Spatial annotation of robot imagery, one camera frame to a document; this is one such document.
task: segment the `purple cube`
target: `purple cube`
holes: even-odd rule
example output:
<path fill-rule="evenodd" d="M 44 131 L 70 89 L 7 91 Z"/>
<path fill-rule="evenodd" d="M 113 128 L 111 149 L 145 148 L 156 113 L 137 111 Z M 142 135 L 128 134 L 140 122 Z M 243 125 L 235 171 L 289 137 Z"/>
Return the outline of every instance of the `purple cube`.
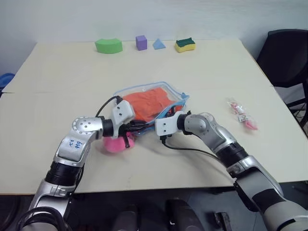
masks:
<path fill-rule="evenodd" d="M 136 36 L 136 47 L 139 51 L 148 49 L 148 41 L 144 35 Z"/>

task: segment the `table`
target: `table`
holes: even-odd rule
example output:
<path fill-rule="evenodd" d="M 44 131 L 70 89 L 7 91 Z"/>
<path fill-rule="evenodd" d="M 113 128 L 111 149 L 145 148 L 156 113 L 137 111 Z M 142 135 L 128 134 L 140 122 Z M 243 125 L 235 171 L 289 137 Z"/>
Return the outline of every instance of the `table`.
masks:
<path fill-rule="evenodd" d="M 35 193 L 76 117 L 95 115 L 115 91 L 129 84 L 159 80 L 188 93 L 187 109 L 193 113 L 212 113 L 277 181 L 307 180 L 306 136 L 242 44 L 198 41 L 197 50 L 178 54 L 169 47 L 172 43 L 166 42 L 165 50 L 142 52 L 125 42 L 124 52 L 110 58 L 87 53 L 90 43 L 38 44 L 5 88 L 12 94 L 0 98 L 0 174 L 5 176 L 0 178 L 0 193 Z M 258 131 L 248 131 L 237 121 L 227 97 L 248 109 Z M 105 117 L 110 108 L 104 109 Z M 201 140 L 181 133 L 168 142 L 209 151 Z M 200 153 L 167 149 L 152 132 L 120 154 L 107 154 L 101 141 L 94 142 L 77 192 L 232 183 L 220 163 Z"/>

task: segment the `orange cloth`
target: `orange cloth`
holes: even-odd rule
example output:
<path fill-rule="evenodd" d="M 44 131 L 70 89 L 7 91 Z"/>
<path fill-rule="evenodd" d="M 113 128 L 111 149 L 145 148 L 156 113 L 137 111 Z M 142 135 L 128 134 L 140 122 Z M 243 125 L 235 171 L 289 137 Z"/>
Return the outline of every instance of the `orange cloth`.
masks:
<path fill-rule="evenodd" d="M 154 119 L 162 110 L 174 103 L 168 98 L 162 88 L 155 88 L 145 92 L 136 92 L 123 97 L 134 108 L 137 120 L 146 122 Z"/>

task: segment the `chair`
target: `chair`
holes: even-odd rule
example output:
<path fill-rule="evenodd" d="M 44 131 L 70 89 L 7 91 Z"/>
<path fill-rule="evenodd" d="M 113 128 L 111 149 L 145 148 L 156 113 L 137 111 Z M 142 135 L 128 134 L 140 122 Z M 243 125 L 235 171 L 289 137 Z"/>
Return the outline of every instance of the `chair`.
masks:
<path fill-rule="evenodd" d="M 302 84 L 305 97 L 287 104 L 290 107 L 306 103 L 306 113 L 299 123 L 303 129 L 308 120 L 308 31 L 274 30 L 257 58 L 257 63 L 275 87 L 289 88 Z"/>

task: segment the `blue triangle block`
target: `blue triangle block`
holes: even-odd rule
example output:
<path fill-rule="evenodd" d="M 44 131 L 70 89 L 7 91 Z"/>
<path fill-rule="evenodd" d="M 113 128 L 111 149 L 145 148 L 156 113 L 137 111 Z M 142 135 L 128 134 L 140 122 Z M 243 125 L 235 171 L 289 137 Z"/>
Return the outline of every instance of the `blue triangle block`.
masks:
<path fill-rule="evenodd" d="M 163 42 L 159 38 L 156 39 L 156 41 L 153 43 L 153 47 L 155 50 L 166 48 L 166 46 L 163 44 Z"/>

